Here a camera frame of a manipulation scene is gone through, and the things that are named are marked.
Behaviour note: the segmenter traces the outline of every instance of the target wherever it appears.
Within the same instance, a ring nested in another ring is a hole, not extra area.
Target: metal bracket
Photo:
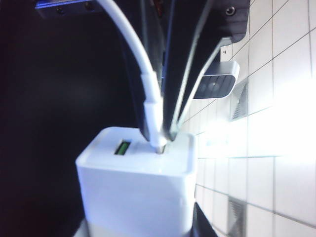
[[[44,19],[104,11],[96,0],[40,0],[35,9]]]

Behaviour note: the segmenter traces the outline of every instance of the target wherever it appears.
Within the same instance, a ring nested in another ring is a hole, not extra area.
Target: tile grout
[[[313,57],[312,57],[312,38],[311,38],[311,19],[310,19],[310,1],[308,4],[308,29],[309,29],[309,43],[310,43],[310,60],[311,60],[311,76],[313,76]]]
[[[251,19],[249,17],[249,35],[248,35],[248,42],[250,42],[250,26],[251,26]],[[248,72],[249,75],[249,54],[250,54],[250,44],[248,46]],[[247,100],[247,128],[246,128],[246,154],[249,155],[249,77],[247,77],[247,84],[246,84],[246,100]],[[246,201],[248,201],[248,159],[246,160]]]
[[[227,234],[222,231],[220,228],[218,228],[217,226],[215,226],[213,223],[211,223],[211,226],[214,227],[218,232],[220,232],[221,234],[223,234],[224,236],[227,236]]]
[[[236,197],[233,197],[233,196],[231,196],[231,195],[229,195],[229,194],[226,194],[226,193],[223,193],[223,192],[221,192],[221,191],[218,191],[218,190],[214,190],[214,189],[205,187],[205,186],[203,186],[203,185],[199,185],[199,184],[196,184],[196,185],[197,185],[197,186],[200,186],[200,187],[202,187],[202,188],[204,188],[204,189],[211,190],[211,191],[213,191],[213,192],[215,192],[215,193],[219,193],[219,194],[225,195],[225,196],[227,196],[227,197],[236,198]],[[268,208],[265,208],[265,207],[262,207],[262,206],[259,206],[259,205],[256,205],[256,204],[253,204],[253,203],[250,203],[250,202],[246,202],[246,204],[251,205],[251,206],[254,206],[254,207],[257,207],[257,208],[259,208],[259,209],[261,209],[261,210],[270,212],[270,213],[272,213],[272,214],[274,214],[274,215],[278,215],[278,216],[284,217],[284,218],[286,218],[286,219],[289,219],[289,220],[291,220],[291,221],[297,222],[297,223],[302,224],[302,225],[304,225],[304,226],[308,226],[308,227],[311,227],[311,228],[313,228],[313,229],[316,229],[316,226],[313,225],[313,224],[310,224],[310,223],[307,223],[307,222],[298,220],[298,219],[296,219],[296,218],[294,218],[294,217],[291,217],[291,216],[282,214],[282,213],[277,212],[277,211],[275,211],[275,210],[270,210],[270,209],[268,209]]]
[[[231,159],[228,158],[228,167],[227,167],[227,195],[229,196],[229,190],[230,190],[230,177],[229,177],[229,170],[230,170],[230,166],[231,166]]]
[[[273,6],[274,6],[274,0],[272,0],[272,13],[274,11]],[[274,78],[275,67],[274,67],[273,58],[274,58],[274,16],[272,16],[272,105],[274,104],[274,101],[275,101],[275,78]],[[273,179],[272,179],[272,209],[273,210],[275,210],[275,206],[276,206],[276,157],[273,157]],[[273,236],[275,236],[275,232],[276,232],[275,218],[276,218],[275,215],[272,215],[272,235]]]
[[[256,0],[255,0],[255,1],[256,1]],[[253,1],[253,2],[250,4],[250,6],[252,6],[252,5],[254,4],[254,2],[255,2],[255,1]]]
[[[273,157],[283,157],[278,155],[266,155],[266,156],[249,156],[249,157],[225,157],[226,159],[256,159],[256,158],[273,158]],[[198,159],[225,159],[225,158],[219,158],[219,157],[198,157]]]
[[[214,188],[216,188],[216,160],[214,161]],[[212,219],[214,219],[215,192],[213,191]]]
[[[284,53],[285,51],[287,51],[290,47],[292,47],[294,44],[296,44],[298,41],[300,41],[302,38],[304,38],[306,35],[308,35],[310,32],[307,32],[306,34],[304,34],[302,37],[300,37],[298,40],[296,40],[294,43],[292,43],[290,46],[288,46],[286,49],[284,49],[282,52],[278,53],[275,57],[273,57],[272,59],[270,59],[268,62],[266,62],[264,65],[260,66],[258,69],[256,69],[254,72],[252,72],[248,77],[254,75],[257,71],[259,71],[260,69],[262,69],[265,65],[267,65],[268,63],[270,63],[271,61],[273,61],[275,58],[277,58],[278,56],[280,56],[282,53]]]
[[[187,120],[184,121],[187,122],[189,121],[190,119],[192,119],[194,116],[196,116],[198,113],[200,113],[202,110],[204,110],[206,107],[208,107],[209,105],[213,104],[214,101],[216,101],[217,99],[214,99],[211,103],[207,104],[205,107],[203,107],[201,110],[199,110],[197,113],[195,113],[194,115],[192,115],[191,117],[189,117]]]
[[[265,107],[265,108],[263,108],[263,109],[260,109],[260,110],[258,110],[258,111],[256,111],[256,112],[250,113],[250,114],[248,114],[248,116],[257,114],[257,113],[259,113],[259,112],[262,112],[262,111],[267,110],[267,109],[270,109],[270,108],[272,108],[272,105],[270,105],[270,106],[268,106],[268,107]]]
[[[256,33],[254,33],[254,35],[253,35],[252,37],[249,37],[249,41],[247,41],[244,45],[242,45],[242,47],[241,47],[234,55],[232,55],[232,57],[230,58],[230,60],[232,60],[232,58],[234,58],[234,57],[236,56],[236,54],[238,54],[238,53],[246,46],[246,44],[249,43],[250,40],[251,40],[256,34],[258,34],[259,31],[260,31],[271,19],[273,19],[273,17],[274,17],[288,2],[289,2],[289,0],[287,0],[274,14],[272,14],[272,17],[270,17],[270,18],[264,23],[264,25],[261,26],[261,27],[259,28],[259,30],[256,31]]]

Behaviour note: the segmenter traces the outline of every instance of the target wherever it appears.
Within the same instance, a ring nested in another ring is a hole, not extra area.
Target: white tile
[[[181,131],[189,132],[189,122],[184,122],[181,126]]]
[[[316,29],[311,32],[313,77],[316,79]]]
[[[201,133],[198,135],[198,151],[199,158],[210,158],[211,157],[211,148],[208,146],[207,138],[205,133]]]
[[[190,123],[190,133],[196,135],[199,130],[199,115],[195,115],[190,118],[189,120]]]
[[[213,224],[222,232],[227,233],[228,196],[214,193]]]
[[[229,195],[241,200],[247,197],[247,159],[231,158],[229,160]]]
[[[201,129],[201,113],[197,113],[192,119],[191,119],[191,123],[193,123],[193,134],[198,134],[200,133],[200,129]]]
[[[309,0],[310,1],[310,30],[316,27],[316,0]]]
[[[249,74],[272,59],[272,19],[250,40]]]
[[[239,63],[240,72],[237,81],[242,81],[248,76],[248,50],[249,43],[247,43],[233,58],[233,61]]]
[[[215,100],[217,99],[207,99],[208,100],[208,105],[212,104]]]
[[[310,77],[311,56],[307,35],[274,59],[275,101],[286,102],[289,97],[302,96],[302,92],[306,90],[304,80]]]
[[[249,17],[250,17],[250,15],[248,16],[247,30],[246,30],[246,34],[245,34],[244,38],[241,41],[233,44],[233,56],[249,41],[249,28],[250,28],[249,27],[249,24],[250,24]]]
[[[207,99],[201,99],[201,112],[200,112],[200,126],[199,126],[199,132],[205,132],[208,127],[208,120],[207,120]]]
[[[194,130],[196,128],[196,123],[192,120],[193,116],[196,114],[196,100],[192,100],[190,108],[189,108],[189,132],[194,133]]]
[[[192,124],[191,124],[190,120],[188,120],[188,133],[192,133]]]
[[[225,45],[221,47],[221,62],[229,61],[233,56],[233,45]]]
[[[202,154],[202,142],[201,142],[201,134],[196,135],[196,141],[197,141],[197,157],[203,158]],[[199,160],[197,160],[197,177],[199,176],[199,167],[198,167]]]
[[[217,120],[217,101],[212,102],[205,109],[207,110],[207,124],[210,125]]]
[[[190,108],[189,108],[188,112],[186,113],[186,116],[184,118],[184,122],[189,120],[189,118],[190,118]]]
[[[228,131],[228,156],[247,156],[247,120],[244,117],[229,123]]]
[[[214,189],[215,184],[215,159],[205,159],[205,178],[204,186],[210,189]]]
[[[271,108],[252,114],[248,118],[248,155],[271,156],[275,154],[274,114]]]
[[[273,158],[248,159],[248,202],[273,209]]]
[[[248,80],[248,111],[250,114],[265,109],[273,102],[272,61],[256,71]]]
[[[204,189],[205,188],[196,185],[196,202],[201,208],[203,207]]]
[[[247,205],[247,237],[272,237],[273,214]]]
[[[214,204],[213,202],[214,202],[214,192],[209,189],[204,189],[202,210],[210,223],[213,221],[213,204]]]
[[[200,100],[192,100],[190,105],[190,117],[193,117],[196,115],[196,113],[199,111],[200,107]]]
[[[308,31],[308,0],[290,0],[274,15],[274,56],[281,53]]]
[[[230,96],[217,99],[217,121],[227,122],[230,120]]]
[[[250,38],[272,17],[272,0],[256,0],[250,7]]]
[[[316,225],[316,158],[311,157],[276,158],[276,211]]]
[[[228,158],[216,159],[215,190],[228,194]]]
[[[306,88],[314,90],[315,86]],[[287,108],[275,109],[275,149],[279,156],[308,157],[315,151],[316,107],[313,99],[290,103]]]
[[[273,14],[276,13],[288,0],[273,0]]]
[[[214,232],[216,233],[217,237],[227,237],[226,235],[222,234],[218,230],[214,229]]]
[[[316,229],[275,215],[275,237],[315,237]]]
[[[197,184],[204,186],[205,159],[197,159]]]
[[[195,116],[195,123],[197,124],[195,134],[198,134],[201,132],[202,129],[202,109],[205,105],[205,99],[198,99],[197,100],[197,115]]]

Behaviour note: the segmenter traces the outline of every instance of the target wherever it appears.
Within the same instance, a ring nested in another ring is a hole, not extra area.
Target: black background
[[[105,13],[43,20],[0,1],[0,237],[71,237],[76,157],[101,129],[137,126],[118,33]]]

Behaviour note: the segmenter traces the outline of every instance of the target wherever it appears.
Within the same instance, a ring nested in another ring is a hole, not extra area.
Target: screw
[[[235,14],[235,12],[236,12],[236,9],[233,7],[233,6],[230,6],[230,7],[228,7],[227,9],[226,9],[226,15],[228,15],[228,16],[232,16],[232,15],[234,15]]]
[[[64,15],[65,14],[65,11],[62,7],[58,6],[56,7],[56,12],[60,15]]]
[[[85,2],[84,7],[87,11],[94,11],[92,3],[90,3],[89,1]]]

